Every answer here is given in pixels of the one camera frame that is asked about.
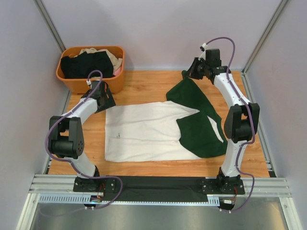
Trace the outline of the white green raglan t-shirt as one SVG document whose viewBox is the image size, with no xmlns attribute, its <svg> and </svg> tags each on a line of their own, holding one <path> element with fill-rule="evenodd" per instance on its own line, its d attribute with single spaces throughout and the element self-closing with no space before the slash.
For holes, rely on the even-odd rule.
<svg viewBox="0 0 307 230">
<path fill-rule="evenodd" d="M 165 102 L 106 111 L 106 161 L 198 160 L 222 156 L 226 149 L 220 116 L 190 78 L 170 89 Z"/>
</svg>

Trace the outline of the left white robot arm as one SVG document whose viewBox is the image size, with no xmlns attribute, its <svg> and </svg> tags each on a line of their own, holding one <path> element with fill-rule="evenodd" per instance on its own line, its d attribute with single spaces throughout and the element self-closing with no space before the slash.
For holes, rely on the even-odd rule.
<svg viewBox="0 0 307 230">
<path fill-rule="evenodd" d="M 89 192 L 100 189 L 98 168 L 85 153 L 83 124 L 93 114 L 115 106 L 108 84 L 95 80 L 76 106 L 60 116 L 49 120 L 49 131 L 45 138 L 47 154 L 54 160 L 67 162 L 84 178 L 84 187 Z"/>
</svg>

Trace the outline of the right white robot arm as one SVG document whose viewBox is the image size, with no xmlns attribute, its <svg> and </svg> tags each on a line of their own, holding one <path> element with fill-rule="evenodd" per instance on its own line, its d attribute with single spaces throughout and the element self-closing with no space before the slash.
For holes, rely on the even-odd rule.
<svg viewBox="0 0 307 230">
<path fill-rule="evenodd" d="M 204 181 L 205 190 L 235 192 L 243 188 L 240 171 L 248 144 L 255 141 L 260 107 L 251 103 L 237 86 L 228 66 L 223 66 L 219 49 L 201 47 L 202 54 L 194 58 L 186 77 L 200 80 L 206 77 L 220 91 L 229 108 L 224 133 L 228 139 L 225 160 L 215 179 Z"/>
</svg>

